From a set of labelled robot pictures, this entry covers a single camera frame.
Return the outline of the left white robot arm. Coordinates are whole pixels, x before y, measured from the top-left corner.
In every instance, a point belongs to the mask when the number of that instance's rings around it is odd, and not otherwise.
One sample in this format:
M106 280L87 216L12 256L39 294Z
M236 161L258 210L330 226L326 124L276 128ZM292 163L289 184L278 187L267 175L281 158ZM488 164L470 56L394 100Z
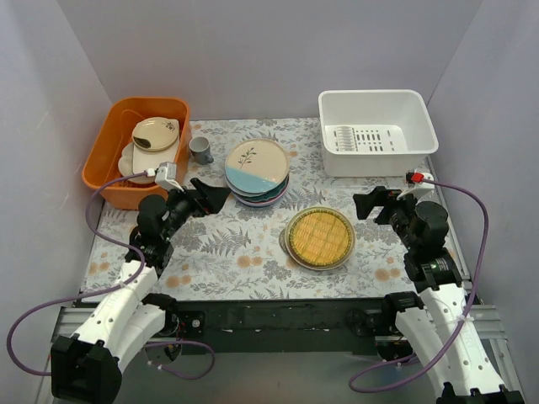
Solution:
M153 304L149 290L173 254L173 235L190 217L217 214L230 190L191 179L183 189L173 180L163 186L166 197L152 194L138 206L136 228L119 278L90 317L69 337L51 348L51 393L76 403L111 403L121 387L126 366L155 334L173 335L179 316L167 308L171 299Z

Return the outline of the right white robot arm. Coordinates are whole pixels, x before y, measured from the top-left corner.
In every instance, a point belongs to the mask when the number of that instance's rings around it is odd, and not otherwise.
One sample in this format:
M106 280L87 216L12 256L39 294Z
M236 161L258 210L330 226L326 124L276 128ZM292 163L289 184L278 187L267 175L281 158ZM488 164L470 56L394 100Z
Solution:
M465 290L445 247L448 213L421 200L433 188L430 181L404 191L379 186L353 197L358 219L380 208L375 222L389 225L407 249L404 266L415 290L384 297L382 327L408 340L437 402L522 403L523 395L512 391L490 362L469 314L475 296Z

